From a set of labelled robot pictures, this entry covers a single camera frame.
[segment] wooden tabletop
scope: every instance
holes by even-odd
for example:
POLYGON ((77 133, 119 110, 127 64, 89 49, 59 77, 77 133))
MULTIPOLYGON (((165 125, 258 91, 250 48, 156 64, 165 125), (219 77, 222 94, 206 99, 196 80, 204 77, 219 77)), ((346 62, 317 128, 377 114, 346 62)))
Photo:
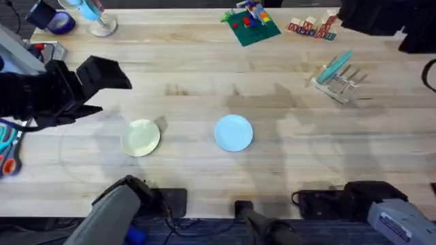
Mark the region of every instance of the wooden tabletop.
MULTIPOLYGON (((282 34, 241 47, 225 10, 108 10, 116 33, 92 36, 73 13, 75 31, 37 30, 33 42, 58 40, 75 69, 89 55, 117 60, 133 90, 104 90, 89 104, 103 112, 26 136, 21 173, 0 184, 0 216, 86 216, 91 202, 126 174, 160 187, 188 190, 189 217, 231 217, 236 199, 267 216, 298 218, 290 195, 341 188, 352 180, 385 180, 431 219, 436 197, 436 94, 420 72, 431 55, 397 48, 402 37, 369 37, 339 29, 333 41, 287 33, 292 17, 326 9, 269 10, 282 34), (357 100, 340 105, 305 78, 336 55, 369 74, 357 100), (253 125, 242 152, 215 144, 226 114, 253 125), (159 148, 146 157, 123 153, 120 134, 135 119, 155 120, 159 148)), ((429 80, 436 80, 431 71, 429 80)))

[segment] scissors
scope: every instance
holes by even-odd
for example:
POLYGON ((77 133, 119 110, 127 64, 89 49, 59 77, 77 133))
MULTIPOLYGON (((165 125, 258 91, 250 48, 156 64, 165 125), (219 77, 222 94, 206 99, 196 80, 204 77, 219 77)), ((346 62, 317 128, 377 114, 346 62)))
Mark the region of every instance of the scissors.
MULTIPOLYGON (((22 125, 28 127, 31 124, 31 121, 32 120, 29 119, 22 125)), ((21 170, 22 163, 19 154, 24 133, 19 131, 16 135, 11 134, 11 136, 11 142, 3 149, 0 155, 0 176, 14 175, 21 170)))

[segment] gray floor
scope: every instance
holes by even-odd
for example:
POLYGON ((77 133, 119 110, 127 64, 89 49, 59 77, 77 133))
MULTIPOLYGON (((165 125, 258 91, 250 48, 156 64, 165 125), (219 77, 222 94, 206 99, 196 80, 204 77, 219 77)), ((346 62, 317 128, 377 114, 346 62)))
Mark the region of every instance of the gray floor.
MULTIPOLYGON (((182 225, 187 226, 194 221, 185 219, 182 225)), ((306 242, 306 245, 392 245, 382 234, 367 224, 312 220, 288 220, 287 222, 292 226, 296 234, 306 242)), ((205 234, 223 230, 231 223, 232 220, 230 219, 207 219, 180 232, 187 235, 205 234)), ((164 245, 164 241, 169 234, 169 230, 161 218, 140 218, 134 220, 133 225, 147 235, 146 245, 164 245)), ((61 239, 44 244, 62 244, 73 230, 21 231, 14 233, 4 231, 0 232, 0 245, 36 245, 59 238, 61 239)), ((180 238, 173 235, 166 245, 252 245, 247 244, 246 241, 246 226, 237 224, 225 233, 205 238, 180 238)))
MULTIPOLYGON (((44 0, 49 5, 61 9, 57 0, 44 0)), ((107 9, 126 9, 126 8, 231 8, 235 3, 242 0, 101 0, 103 6, 107 9)), ((14 7, 17 9, 21 19, 20 35, 24 39, 29 39, 35 30, 35 27, 27 23, 24 18, 31 6, 36 0, 12 0, 14 7)), ((341 0, 283 0, 282 7, 337 7, 340 6, 341 0)), ((13 11, 0 4, 0 24, 15 31, 18 27, 18 21, 13 11)))

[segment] paper plate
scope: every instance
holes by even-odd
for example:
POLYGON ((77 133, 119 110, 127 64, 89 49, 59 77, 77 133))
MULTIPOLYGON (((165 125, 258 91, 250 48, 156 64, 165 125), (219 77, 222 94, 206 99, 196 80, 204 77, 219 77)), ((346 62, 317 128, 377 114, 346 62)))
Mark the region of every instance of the paper plate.
POLYGON ((218 120, 214 131, 216 143, 224 150, 244 150, 253 140, 253 127, 239 115, 227 115, 218 120))
POLYGON ((154 151, 160 139, 161 133, 153 121, 136 120, 121 136, 121 148, 130 156, 142 157, 154 151))

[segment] clear plastic stand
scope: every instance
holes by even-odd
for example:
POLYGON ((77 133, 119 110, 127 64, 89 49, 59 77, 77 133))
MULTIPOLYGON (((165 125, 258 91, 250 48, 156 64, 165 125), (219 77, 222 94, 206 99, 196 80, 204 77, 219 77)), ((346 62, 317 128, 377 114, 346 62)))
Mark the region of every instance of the clear plastic stand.
POLYGON ((89 25, 89 31, 97 37, 107 37, 112 35, 117 27, 118 23, 114 16, 102 14, 102 17, 89 25))
POLYGON ((309 78, 309 81, 315 88, 336 99, 339 103, 346 104, 358 90, 359 84, 367 78, 367 75, 365 74, 360 79, 354 81, 353 78, 356 77, 360 70, 357 69, 350 76, 345 76, 351 67, 351 65, 348 65, 339 75, 334 73, 330 78, 322 82, 318 81, 318 78, 329 68, 333 61, 329 65, 324 65, 321 69, 315 71, 309 78))

